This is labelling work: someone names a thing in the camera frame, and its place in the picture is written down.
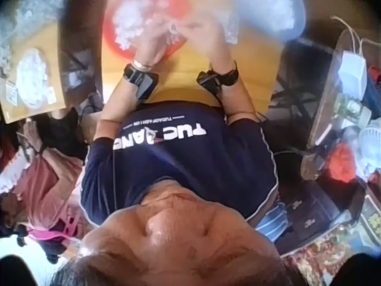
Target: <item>navy blue t-shirt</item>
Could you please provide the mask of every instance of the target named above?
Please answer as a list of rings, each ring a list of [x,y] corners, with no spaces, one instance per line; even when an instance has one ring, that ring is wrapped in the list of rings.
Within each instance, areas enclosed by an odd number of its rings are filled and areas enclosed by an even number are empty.
[[[228,126],[215,108],[166,102],[131,114],[115,141],[99,138],[90,146],[81,204],[100,225],[115,211],[140,204],[149,187],[165,179],[246,219],[278,184],[258,123],[242,119]]]

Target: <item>silver bracelet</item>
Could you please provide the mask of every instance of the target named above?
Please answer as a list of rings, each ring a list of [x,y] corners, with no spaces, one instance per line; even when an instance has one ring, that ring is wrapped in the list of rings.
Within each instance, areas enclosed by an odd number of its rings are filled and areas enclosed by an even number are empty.
[[[149,72],[150,70],[152,70],[152,67],[145,66],[144,64],[141,64],[137,60],[133,60],[132,65],[133,65],[134,68],[136,68],[137,70],[140,70],[141,72],[144,72],[144,73]]]

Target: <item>red bowl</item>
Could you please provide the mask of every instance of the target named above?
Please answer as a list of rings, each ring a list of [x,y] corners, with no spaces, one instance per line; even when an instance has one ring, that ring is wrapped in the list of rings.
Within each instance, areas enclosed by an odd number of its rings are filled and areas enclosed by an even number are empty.
[[[125,0],[118,0],[111,7],[109,7],[105,13],[104,21],[103,21],[103,37],[109,46],[109,48],[113,51],[113,53],[117,54],[120,57],[126,58],[128,60],[132,60],[135,57],[136,54],[136,48],[132,46],[131,48],[123,51],[120,49],[119,44],[115,43],[116,34],[115,34],[115,26],[113,23],[113,17],[119,6],[124,2]],[[181,19],[186,14],[188,14],[191,10],[191,6],[188,2],[188,0],[168,0],[170,5],[166,9],[166,13],[173,18]],[[150,15],[153,15],[158,10],[152,10],[150,11],[146,16],[148,18]],[[164,58],[168,58],[171,56],[174,52],[176,52],[179,48],[181,48],[186,41],[184,39],[181,39],[176,44],[171,45],[164,56]]]

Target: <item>wrist strap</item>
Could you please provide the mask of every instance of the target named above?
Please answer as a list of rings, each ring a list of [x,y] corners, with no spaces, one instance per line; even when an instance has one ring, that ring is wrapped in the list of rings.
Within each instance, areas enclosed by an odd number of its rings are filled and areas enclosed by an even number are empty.
[[[45,149],[46,149],[46,145],[45,145],[44,143],[42,143],[41,148],[40,148],[40,151],[38,151],[37,154],[39,154],[39,155],[42,156],[42,153],[45,151]]]

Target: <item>hand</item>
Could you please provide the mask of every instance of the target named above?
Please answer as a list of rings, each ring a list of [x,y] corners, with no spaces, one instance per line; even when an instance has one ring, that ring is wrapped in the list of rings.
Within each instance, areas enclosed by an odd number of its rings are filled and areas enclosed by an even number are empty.
[[[155,66],[167,50],[169,35],[169,19],[156,15],[152,23],[147,25],[139,39],[135,60],[144,66]]]
[[[190,15],[178,21],[176,28],[198,52],[210,60],[215,72],[226,74],[235,69],[224,31],[212,15]]]
[[[42,147],[42,141],[38,134],[37,124],[34,121],[26,122],[24,125],[24,136],[28,140],[29,144],[39,152]]]

